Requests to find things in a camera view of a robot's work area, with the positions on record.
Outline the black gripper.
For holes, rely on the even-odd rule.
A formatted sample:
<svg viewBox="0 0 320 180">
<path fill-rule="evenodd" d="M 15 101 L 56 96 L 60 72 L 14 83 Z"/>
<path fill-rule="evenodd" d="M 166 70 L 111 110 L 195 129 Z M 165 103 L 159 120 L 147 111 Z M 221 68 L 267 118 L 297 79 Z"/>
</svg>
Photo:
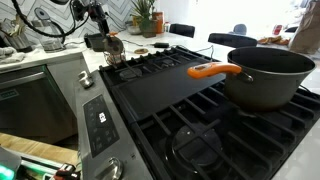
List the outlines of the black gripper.
<svg viewBox="0 0 320 180">
<path fill-rule="evenodd" d="M 102 5 L 96 0 L 91 1 L 88 4 L 85 4 L 81 0 L 72 0 L 71 7 L 76 21 L 82 21 L 84 19 L 84 15 L 88 14 L 89 18 L 93 22 L 97 23 L 102 35 L 107 35 L 110 32 L 106 20 L 106 14 Z"/>
</svg>

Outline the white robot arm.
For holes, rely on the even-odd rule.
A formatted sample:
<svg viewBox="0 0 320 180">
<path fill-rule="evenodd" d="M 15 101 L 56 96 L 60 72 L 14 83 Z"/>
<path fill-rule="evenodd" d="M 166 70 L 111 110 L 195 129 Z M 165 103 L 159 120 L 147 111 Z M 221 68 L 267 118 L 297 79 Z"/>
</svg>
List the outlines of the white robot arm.
<svg viewBox="0 0 320 180">
<path fill-rule="evenodd" d="M 84 14 L 87 13 L 88 18 L 90 18 L 93 22 L 95 22 L 98 25 L 100 34 L 103 37 L 109 36 L 110 30 L 106 20 L 106 13 L 102 8 L 102 4 L 98 0 L 88 0 L 88 2 L 85 2 L 85 0 L 50 0 L 50 1 L 58 5 L 66 5 L 66 4 L 69 5 L 69 9 L 73 19 L 73 27 L 69 31 L 62 34 L 53 35 L 53 34 L 48 34 L 38 30 L 25 18 L 24 14 L 22 13 L 18 5 L 17 0 L 11 0 L 17 15 L 24 22 L 24 24 L 40 35 L 51 37 L 51 38 L 67 37 L 73 34 L 78 28 L 80 28 L 80 26 L 76 25 L 77 21 L 82 21 L 83 23 L 86 23 L 83 17 L 84 17 Z"/>
</svg>

